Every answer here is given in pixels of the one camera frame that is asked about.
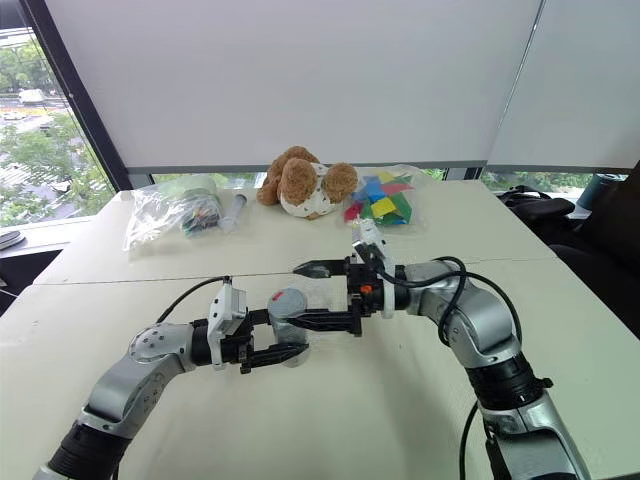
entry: white roller blind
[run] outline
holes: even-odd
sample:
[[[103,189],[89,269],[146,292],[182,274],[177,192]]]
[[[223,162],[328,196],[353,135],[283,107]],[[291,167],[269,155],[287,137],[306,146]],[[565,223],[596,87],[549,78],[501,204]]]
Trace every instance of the white roller blind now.
[[[639,159],[640,1],[547,1],[489,164]]]
[[[486,161],[537,0],[47,0],[127,167]]]

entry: plastic bag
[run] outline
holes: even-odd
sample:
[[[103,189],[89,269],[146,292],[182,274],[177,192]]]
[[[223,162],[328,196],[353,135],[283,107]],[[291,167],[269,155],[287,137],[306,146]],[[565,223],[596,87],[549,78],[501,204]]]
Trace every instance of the plastic bag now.
[[[218,224],[223,216],[216,184],[208,175],[185,175],[131,192],[133,212],[123,250],[181,229],[187,236]]]
[[[358,186],[345,203],[343,219],[372,218],[376,225],[400,229],[424,227],[420,212],[420,190],[430,178],[410,165],[357,167]]]

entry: colorful foam block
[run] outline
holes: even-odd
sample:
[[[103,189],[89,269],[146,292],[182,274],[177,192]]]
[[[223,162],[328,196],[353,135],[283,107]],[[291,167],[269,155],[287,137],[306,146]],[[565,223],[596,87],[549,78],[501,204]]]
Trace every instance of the colorful foam block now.
[[[376,218],[376,224],[378,225],[402,225],[407,221],[396,213],[388,213],[382,218]]]
[[[384,185],[380,185],[380,188],[387,195],[394,195],[406,190],[413,190],[413,187],[406,183],[385,183]]]
[[[369,200],[371,201],[371,203],[377,202],[378,200],[384,198],[387,196],[386,193],[384,193],[382,191],[382,189],[380,188],[380,181],[371,181],[369,183],[367,183],[367,185],[364,187],[365,191],[367,192],[367,197],[369,197]]]
[[[379,172],[378,178],[380,179],[380,182],[388,183],[394,181],[396,177],[391,175],[389,172]]]
[[[354,203],[349,208],[347,208],[344,212],[344,221],[350,222],[351,220],[355,220],[362,212],[362,203]]]
[[[360,212],[360,218],[373,218],[373,211],[371,211],[371,203],[366,200],[362,204],[362,211]]]
[[[396,210],[396,206],[389,197],[384,197],[383,199],[371,204],[371,211],[373,212],[373,216],[376,218],[382,217],[394,210]]]
[[[404,177],[396,177],[393,179],[393,183],[411,183],[411,175],[405,175]]]
[[[411,205],[409,205],[407,198],[402,193],[396,193],[395,195],[391,195],[389,198],[391,198],[396,206],[393,213],[400,215],[408,223],[411,220]]]
[[[353,199],[354,202],[362,203],[368,198],[367,197],[367,191],[364,188],[362,188],[362,189],[358,190],[357,192],[353,192],[351,194],[351,198]]]

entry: gray cylinder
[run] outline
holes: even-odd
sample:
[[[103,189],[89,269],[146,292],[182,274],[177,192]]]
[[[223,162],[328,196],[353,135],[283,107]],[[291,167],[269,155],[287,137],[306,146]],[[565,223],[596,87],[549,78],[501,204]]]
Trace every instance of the gray cylinder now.
[[[287,319],[300,315],[307,309],[307,299],[296,288],[285,288],[276,292],[267,304],[269,321],[278,343],[307,343],[307,331],[291,325]],[[297,367],[309,356],[307,349],[297,357],[283,363],[287,367]]]

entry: black wire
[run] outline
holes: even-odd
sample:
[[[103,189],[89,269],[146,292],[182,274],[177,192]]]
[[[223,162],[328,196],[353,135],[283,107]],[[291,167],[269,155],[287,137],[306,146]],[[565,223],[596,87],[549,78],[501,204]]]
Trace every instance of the black wire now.
[[[456,265],[458,265],[458,268],[460,269],[461,272],[465,273],[464,276],[460,277],[460,280],[458,281],[458,286],[456,287],[456,291],[453,294],[453,297],[451,298],[449,305],[447,305],[446,310],[442,314],[442,317],[440,318],[440,322],[438,322],[438,338],[443,344],[445,344],[448,347],[449,339],[447,338],[447,333],[446,333],[447,325],[449,324],[449,317],[451,317],[451,315],[453,314],[453,310],[455,310],[456,306],[458,305],[458,300],[460,300],[460,297],[462,296],[462,292],[464,291],[464,286],[467,282],[467,277],[466,277],[467,267],[464,265],[462,260],[456,257],[449,257],[449,256],[438,257],[436,258],[436,260],[453,262]]]
[[[441,282],[442,280],[445,280],[447,278],[456,277],[456,276],[461,277],[460,282],[458,282],[458,287],[456,288],[456,292],[452,297],[451,301],[449,302],[449,306],[447,310],[445,310],[444,314],[442,315],[442,318],[440,319],[440,323],[438,324],[438,335],[440,335],[440,332],[441,332],[440,327],[442,327],[443,330],[445,329],[446,321],[448,320],[448,317],[451,315],[451,312],[457,305],[457,302],[460,298],[460,295],[458,294],[462,294],[462,290],[464,289],[464,280],[466,278],[475,278],[476,280],[479,280],[482,283],[489,285],[493,290],[495,290],[495,292],[500,296],[500,298],[502,298],[504,303],[507,305],[507,308],[511,313],[511,318],[513,319],[513,323],[515,325],[516,338],[518,339],[520,344],[522,344],[522,325],[520,324],[520,317],[518,315],[518,312],[516,311],[515,305],[513,304],[509,296],[505,293],[505,291],[502,290],[502,288],[500,288],[494,281],[489,280],[487,277],[483,275],[466,271],[464,264],[455,257],[440,257],[440,258],[437,258],[436,260],[449,260],[451,262],[454,262],[458,265],[460,270],[455,272],[447,272],[442,275],[438,275],[436,277],[432,277],[427,280],[421,280],[417,282],[396,278],[394,276],[389,275],[387,272],[385,272],[383,269],[380,269],[380,268],[376,269],[376,273],[378,273],[385,280],[396,285],[401,285],[406,288],[424,288],[424,287],[433,285],[435,283]],[[443,343],[445,343],[445,345],[448,345],[448,342],[446,342],[446,338],[440,337],[440,340]],[[469,429],[471,428],[471,422],[473,421],[473,417],[475,416],[477,411],[478,411],[478,402],[475,402],[471,407],[471,410],[469,411],[469,415],[467,416],[467,420],[462,430],[462,438],[460,438],[460,449],[458,451],[458,468],[460,472],[460,480],[466,480],[467,478],[467,473],[465,470],[467,438],[469,437]],[[487,438],[490,438],[490,432],[486,425],[484,426],[484,432]]]
[[[458,469],[460,471],[460,480],[467,478],[467,471],[465,468],[465,454],[467,450],[467,438],[469,437],[469,430],[471,429],[471,422],[478,411],[478,402],[473,404],[469,415],[467,415],[467,421],[464,422],[464,428],[462,429],[462,437],[460,438],[460,450],[458,450]]]
[[[156,321],[156,323],[162,323],[164,322],[164,319],[167,318],[169,316],[169,314],[173,311],[174,308],[176,308],[176,306],[185,298],[187,298],[189,295],[191,295],[193,292],[195,292],[197,289],[199,289],[200,287],[204,287],[205,285],[209,285],[210,283],[213,282],[221,282],[221,281],[228,281],[231,277],[228,276],[224,276],[224,277],[212,277],[212,278],[208,278],[207,280],[204,280],[200,283],[198,283],[197,285],[194,285],[193,287],[191,287],[189,290],[187,290],[186,292],[184,292],[182,295],[180,295],[178,298],[176,298],[173,303],[171,305],[169,305],[169,307],[162,312],[162,315],[160,315],[160,317],[158,318],[158,320]]]

